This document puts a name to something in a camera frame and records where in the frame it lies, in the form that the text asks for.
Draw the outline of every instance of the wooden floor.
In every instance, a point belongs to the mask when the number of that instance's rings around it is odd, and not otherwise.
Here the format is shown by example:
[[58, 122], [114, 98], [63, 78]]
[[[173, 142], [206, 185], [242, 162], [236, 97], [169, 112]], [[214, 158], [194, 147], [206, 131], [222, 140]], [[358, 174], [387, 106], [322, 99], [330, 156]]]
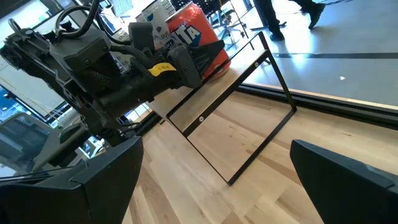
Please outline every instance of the wooden floor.
[[[286, 104], [234, 93], [190, 140], [228, 177], [288, 111]], [[144, 162], [123, 223], [322, 223], [290, 161], [293, 139], [398, 174], [397, 131], [299, 108], [228, 187], [166, 122], [144, 136]]]

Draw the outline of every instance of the gray floor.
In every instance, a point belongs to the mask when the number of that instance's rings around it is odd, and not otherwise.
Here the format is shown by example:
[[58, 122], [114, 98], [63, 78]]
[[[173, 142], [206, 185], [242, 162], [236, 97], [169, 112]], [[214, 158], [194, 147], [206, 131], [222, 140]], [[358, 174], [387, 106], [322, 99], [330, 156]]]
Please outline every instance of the gray floor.
[[[242, 5], [234, 0], [238, 13]], [[353, 0], [327, 6], [316, 29], [309, 16], [287, 0], [274, 0], [277, 17], [287, 21], [283, 42], [267, 41], [273, 53], [349, 54], [398, 52], [398, 1]], [[243, 17], [248, 27], [261, 25], [252, 9]], [[398, 59], [276, 58], [289, 88], [398, 106]], [[279, 85], [271, 67], [253, 73], [248, 82]]]

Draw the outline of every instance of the red container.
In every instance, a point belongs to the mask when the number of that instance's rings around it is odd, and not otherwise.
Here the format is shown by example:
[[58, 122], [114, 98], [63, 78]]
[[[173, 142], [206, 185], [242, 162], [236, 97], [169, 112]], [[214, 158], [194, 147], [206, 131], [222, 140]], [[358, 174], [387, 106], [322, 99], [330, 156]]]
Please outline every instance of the red container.
[[[206, 19], [205, 13], [203, 13], [199, 6], [192, 2], [170, 16], [166, 20], [166, 23], [174, 41], [181, 41], [192, 47], [210, 44], [218, 40], [216, 33]], [[223, 49], [206, 70], [203, 79], [214, 72], [227, 59], [228, 55]], [[230, 65], [231, 62], [228, 62], [224, 68], [213, 76], [212, 80], [224, 75]]]

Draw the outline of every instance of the yellow tag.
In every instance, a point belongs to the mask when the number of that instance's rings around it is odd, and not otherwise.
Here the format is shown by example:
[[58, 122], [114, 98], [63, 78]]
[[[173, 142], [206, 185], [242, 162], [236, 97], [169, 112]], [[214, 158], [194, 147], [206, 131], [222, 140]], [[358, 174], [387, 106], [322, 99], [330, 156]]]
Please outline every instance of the yellow tag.
[[166, 72], [166, 71], [177, 71], [177, 69], [175, 69], [173, 67], [173, 65], [171, 65], [170, 63], [158, 63], [157, 65], [154, 65], [153, 68], [148, 69], [148, 71], [153, 75], [153, 76], [158, 76], [160, 75], [162, 72]]

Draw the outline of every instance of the black pants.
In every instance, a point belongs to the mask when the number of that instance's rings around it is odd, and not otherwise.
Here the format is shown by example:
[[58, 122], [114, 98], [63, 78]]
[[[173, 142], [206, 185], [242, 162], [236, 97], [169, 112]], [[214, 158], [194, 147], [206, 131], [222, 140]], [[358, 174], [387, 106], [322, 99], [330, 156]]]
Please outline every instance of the black pants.
[[[271, 0], [253, 0], [259, 13], [261, 22], [264, 26], [268, 24], [271, 32], [279, 31], [279, 20], [276, 19], [275, 10], [272, 7]], [[312, 0], [289, 0], [296, 2], [299, 6], [311, 11], [315, 3]]]

